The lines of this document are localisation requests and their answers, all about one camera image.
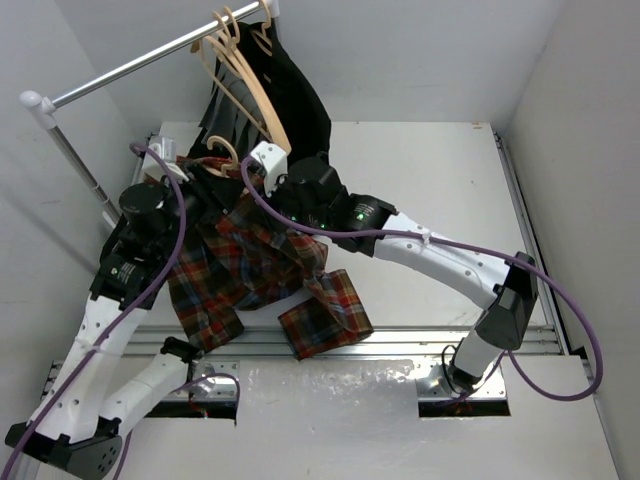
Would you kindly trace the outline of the plaid flannel shirt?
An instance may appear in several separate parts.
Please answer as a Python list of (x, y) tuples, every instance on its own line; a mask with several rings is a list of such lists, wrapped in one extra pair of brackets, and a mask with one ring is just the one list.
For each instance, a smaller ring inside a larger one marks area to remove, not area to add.
[(328, 248), (294, 230), (272, 231), (249, 193), (230, 214), (186, 233), (167, 283), (188, 341), (210, 352), (239, 337), (241, 311), (256, 311), (302, 288), (309, 299), (278, 321), (293, 355), (303, 360), (353, 345), (374, 327), (343, 269), (325, 269)]

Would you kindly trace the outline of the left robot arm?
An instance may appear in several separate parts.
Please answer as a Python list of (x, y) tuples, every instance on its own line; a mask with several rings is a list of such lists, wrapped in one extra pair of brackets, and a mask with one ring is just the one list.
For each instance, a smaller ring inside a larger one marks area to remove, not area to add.
[(200, 348), (169, 337), (151, 363), (115, 393), (109, 383), (129, 340), (152, 309), (189, 230), (229, 213), (241, 181), (187, 169), (184, 180), (137, 183), (119, 197), (121, 216), (105, 243), (84, 316), (50, 390), (6, 445), (80, 479), (103, 479), (125, 438), (192, 377)]

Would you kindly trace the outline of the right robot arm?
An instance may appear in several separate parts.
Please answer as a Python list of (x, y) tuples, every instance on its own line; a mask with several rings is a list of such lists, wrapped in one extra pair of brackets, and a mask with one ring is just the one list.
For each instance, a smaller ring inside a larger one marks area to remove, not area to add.
[(511, 264), (488, 254), (441, 245), (394, 205), (351, 193), (337, 171), (319, 156), (289, 163), (265, 160), (269, 205), (305, 231), (326, 234), (334, 244), (415, 270), (470, 299), (482, 313), (443, 362), (449, 392), (468, 393), (499, 355), (521, 347), (538, 298), (529, 272), (534, 260), (519, 252)]

